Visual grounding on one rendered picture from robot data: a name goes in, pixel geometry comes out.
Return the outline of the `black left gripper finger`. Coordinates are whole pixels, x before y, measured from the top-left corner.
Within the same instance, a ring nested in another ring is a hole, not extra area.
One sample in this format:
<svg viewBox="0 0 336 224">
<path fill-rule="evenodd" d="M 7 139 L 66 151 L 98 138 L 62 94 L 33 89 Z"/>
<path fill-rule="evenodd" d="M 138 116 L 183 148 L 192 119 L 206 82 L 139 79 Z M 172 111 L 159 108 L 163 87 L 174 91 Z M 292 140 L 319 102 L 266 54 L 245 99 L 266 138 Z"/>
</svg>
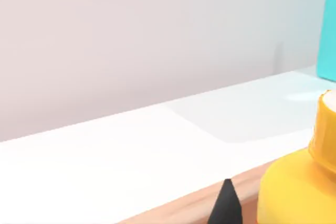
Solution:
<svg viewBox="0 0 336 224">
<path fill-rule="evenodd" d="M 243 224 L 242 207 L 231 179 L 225 179 L 207 224 Z"/>
</svg>

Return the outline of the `yellow bottle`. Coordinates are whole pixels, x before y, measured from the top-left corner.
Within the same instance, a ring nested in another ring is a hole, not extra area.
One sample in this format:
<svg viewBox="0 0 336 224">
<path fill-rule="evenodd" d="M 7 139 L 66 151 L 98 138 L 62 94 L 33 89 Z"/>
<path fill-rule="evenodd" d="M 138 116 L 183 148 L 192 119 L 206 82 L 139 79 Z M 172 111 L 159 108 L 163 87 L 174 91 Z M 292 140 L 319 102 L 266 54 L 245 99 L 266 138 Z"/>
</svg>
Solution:
<svg viewBox="0 0 336 224">
<path fill-rule="evenodd" d="M 257 224 L 336 224 L 336 90 L 319 98 L 308 147 L 274 161 L 263 175 Z"/>
</svg>

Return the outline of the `wooden framed board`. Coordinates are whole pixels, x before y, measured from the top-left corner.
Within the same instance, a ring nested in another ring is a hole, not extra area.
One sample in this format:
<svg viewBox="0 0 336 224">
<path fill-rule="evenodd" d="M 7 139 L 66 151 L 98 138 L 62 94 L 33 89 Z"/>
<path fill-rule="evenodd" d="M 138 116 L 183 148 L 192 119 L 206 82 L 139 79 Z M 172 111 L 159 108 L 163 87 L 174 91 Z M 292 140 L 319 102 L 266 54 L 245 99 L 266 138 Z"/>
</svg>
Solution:
<svg viewBox="0 0 336 224">
<path fill-rule="evenodd" d="M 260 184 L 271 168 L 292 168 L 287 155 L 254 167 L 232 177 L 234 188 L 242 204 L 243 224 L 259 224 L 257 205 Z M 117 224 L 206 224 L 224 182 L 198 191 L 122 220 Z"/>
</svg>

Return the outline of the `light blue rack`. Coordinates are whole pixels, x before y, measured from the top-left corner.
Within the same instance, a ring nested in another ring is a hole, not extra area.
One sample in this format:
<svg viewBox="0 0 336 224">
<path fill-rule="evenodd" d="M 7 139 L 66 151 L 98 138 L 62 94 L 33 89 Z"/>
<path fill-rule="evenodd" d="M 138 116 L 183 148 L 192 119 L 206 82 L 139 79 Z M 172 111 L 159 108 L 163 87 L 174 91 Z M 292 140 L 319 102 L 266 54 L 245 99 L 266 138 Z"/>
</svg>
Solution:
<svg viewBox="0 0 336 224">
<path fill-rule="evenodd" d="M 325 0 L 316 70 L 336 82 L 336 0 Z"/>
</svg>

